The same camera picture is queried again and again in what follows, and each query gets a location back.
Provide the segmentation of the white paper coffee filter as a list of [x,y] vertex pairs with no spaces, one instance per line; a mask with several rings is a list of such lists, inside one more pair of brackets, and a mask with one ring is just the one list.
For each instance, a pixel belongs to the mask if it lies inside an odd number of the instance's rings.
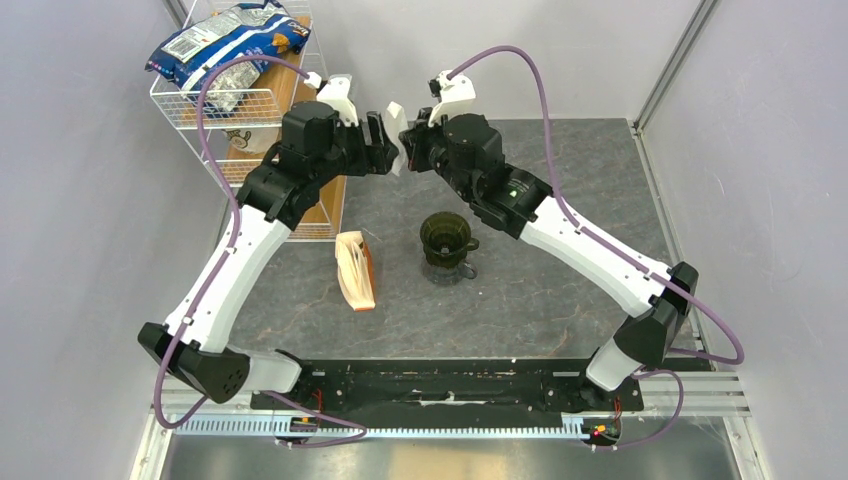
[[395,176],[399,176],[402,167],[408,161],[405,147],[400,138],[400,134],[408,129],[408,120],[404,107],[397,102],[390,102],[385,110],[383,121],[386,137],[397,149],[397,155],[393,160],[390,172]]

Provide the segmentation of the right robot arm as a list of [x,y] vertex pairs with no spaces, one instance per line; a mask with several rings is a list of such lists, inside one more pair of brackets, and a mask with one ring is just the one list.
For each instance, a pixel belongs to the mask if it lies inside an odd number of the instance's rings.
[[627,377],[660,366],[692,307],[694,267],[644,257],[559,205],[549,184],[507,163],[500,132],[481,115],[420,118],[399,139],[410,170],[434,171],[483,224],[553,255],[627,313],[577,382],[585,406],[604,408]]

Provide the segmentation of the dark green coffee dripper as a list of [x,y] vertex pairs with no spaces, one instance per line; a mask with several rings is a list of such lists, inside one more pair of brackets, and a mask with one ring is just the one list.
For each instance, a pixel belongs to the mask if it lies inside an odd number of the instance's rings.
[[469,252],[479,248],[468,221],[461,215],[442,211],[421,224],[419,238],[425,261],[434,267],[452,269],[463,263]]

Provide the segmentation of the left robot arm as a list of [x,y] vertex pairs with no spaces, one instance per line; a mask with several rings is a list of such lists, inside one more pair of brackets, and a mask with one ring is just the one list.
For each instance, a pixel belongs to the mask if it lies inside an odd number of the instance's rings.
[[280,139],[234,193],[225,233],[183,304],[138,334],[159,365],[157,391],[171,375],[219,404],[243,390],[275,391],[294,409],[311,401],[314,383],[296,357],[237,349],[230,344],[232,327],[260,273],[321,189],[343,176],[391,172],[407,127],[395,102],[383,114],[369,112],[361,124],[346,123],[321,101],[296,103],[283,115]]

